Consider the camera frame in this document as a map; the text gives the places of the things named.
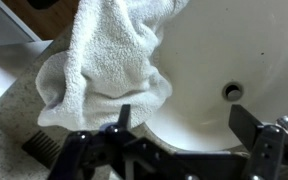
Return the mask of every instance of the sink basin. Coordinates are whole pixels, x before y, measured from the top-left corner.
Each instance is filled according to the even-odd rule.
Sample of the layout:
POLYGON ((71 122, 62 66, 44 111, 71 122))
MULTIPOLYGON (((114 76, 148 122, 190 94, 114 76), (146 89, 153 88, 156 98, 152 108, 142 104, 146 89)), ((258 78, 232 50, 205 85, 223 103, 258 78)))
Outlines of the sink basin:
POLYGON ((191 0, 165 29, 160 67, 173 95, 146 122, 156 136, 192 151, 239 145, 232 104, 269 123, 288 115, 288 1, 191 0))

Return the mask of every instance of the terry cloth towel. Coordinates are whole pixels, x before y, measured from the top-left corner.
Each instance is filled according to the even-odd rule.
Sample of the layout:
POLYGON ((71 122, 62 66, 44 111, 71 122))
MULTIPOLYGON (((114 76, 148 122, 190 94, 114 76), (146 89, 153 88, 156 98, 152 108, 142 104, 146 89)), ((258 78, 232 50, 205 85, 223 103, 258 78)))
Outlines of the terry cloth towel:
POLYGON ((131 127, 149 119, 172 93, 156 67, 163 24, 188 1, 81 0, 69 49, 36 78, 46 104, 38 124, 95 130, 116 122, 123 104, 131 104, 131 127))

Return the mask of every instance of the white towel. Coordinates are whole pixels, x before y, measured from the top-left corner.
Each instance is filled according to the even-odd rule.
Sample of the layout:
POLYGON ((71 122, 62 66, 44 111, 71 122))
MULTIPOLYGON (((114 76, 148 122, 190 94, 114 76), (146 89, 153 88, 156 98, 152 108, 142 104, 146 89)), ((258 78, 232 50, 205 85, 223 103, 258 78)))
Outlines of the white towel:
POLYGON ((131 126, 151 117, 172 93, 156 67, 163 23, 189 0, 81 0, 70 48, 42 66, 46 103, 38 124, 95 130, 131 104, 131 126))

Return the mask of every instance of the black comb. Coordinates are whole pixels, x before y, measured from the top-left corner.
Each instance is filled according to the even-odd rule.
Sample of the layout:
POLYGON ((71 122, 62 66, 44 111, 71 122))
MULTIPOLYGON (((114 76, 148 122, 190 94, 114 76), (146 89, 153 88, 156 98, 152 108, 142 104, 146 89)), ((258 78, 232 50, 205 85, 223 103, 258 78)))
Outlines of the black comb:
POLYGON ((42 131, 25 142, 22 149, 48 169, 52 167, 60 152, 60 146, 42 131))

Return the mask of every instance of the sink overflow hole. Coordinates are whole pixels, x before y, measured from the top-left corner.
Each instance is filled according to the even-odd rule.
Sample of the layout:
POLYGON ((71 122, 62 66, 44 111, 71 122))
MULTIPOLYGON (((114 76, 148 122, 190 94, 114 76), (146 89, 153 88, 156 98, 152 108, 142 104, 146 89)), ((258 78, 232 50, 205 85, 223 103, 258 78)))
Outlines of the sink overflow hole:
POLYGON ((227 101, 237 101, 242 95, 243 89, 241 85, 237 83, 229 83, 223 89, 223 96, 227 101))

